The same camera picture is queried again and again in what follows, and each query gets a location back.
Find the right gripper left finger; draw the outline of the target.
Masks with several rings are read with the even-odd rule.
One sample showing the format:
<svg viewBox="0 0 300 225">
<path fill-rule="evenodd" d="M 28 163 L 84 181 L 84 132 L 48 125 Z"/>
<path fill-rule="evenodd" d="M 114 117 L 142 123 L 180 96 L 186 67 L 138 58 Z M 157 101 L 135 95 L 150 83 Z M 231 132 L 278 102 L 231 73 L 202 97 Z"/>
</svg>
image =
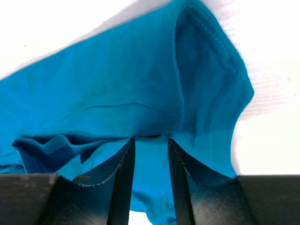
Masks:
<svg viewBox="0 0 300 225">
<path fill-rule="evenodd" d="M 126 225 L 135 168 L 135 141 L 92 170 L 68 180 L 55 173 L 3 174 L 3 225 Z"/>
</svg>

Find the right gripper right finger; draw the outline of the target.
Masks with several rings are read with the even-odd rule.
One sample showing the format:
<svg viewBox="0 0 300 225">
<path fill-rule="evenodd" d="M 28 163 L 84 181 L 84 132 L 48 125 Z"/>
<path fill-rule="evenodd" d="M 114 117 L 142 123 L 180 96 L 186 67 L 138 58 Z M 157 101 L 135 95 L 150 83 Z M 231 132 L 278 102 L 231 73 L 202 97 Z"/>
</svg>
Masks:
<svg viewBox="0 0 300 225">
<path fill-rule="evenodd" d="M 298 175 L 224 176 L 173 139 L 168 160 L 176 222 L 179 225 L 297 225 Z"/>
</svg>

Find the blue t shirt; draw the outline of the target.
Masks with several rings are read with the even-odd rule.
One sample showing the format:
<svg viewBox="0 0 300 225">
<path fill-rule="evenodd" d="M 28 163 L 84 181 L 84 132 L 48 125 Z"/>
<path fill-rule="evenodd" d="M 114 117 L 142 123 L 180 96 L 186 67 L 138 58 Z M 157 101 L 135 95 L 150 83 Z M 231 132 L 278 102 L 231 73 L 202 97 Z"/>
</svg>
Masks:
<svg viewBox="0 0 300 225">
<path fill-rule="evenodd" d="M 214 15 L 173 0 L 2 79 L 0 171 L 72 179 L 134 138 L 130 208 L 173 225 L 168 139 L 234 177 L 233 130 L 253 95 Z"/>
</svg>

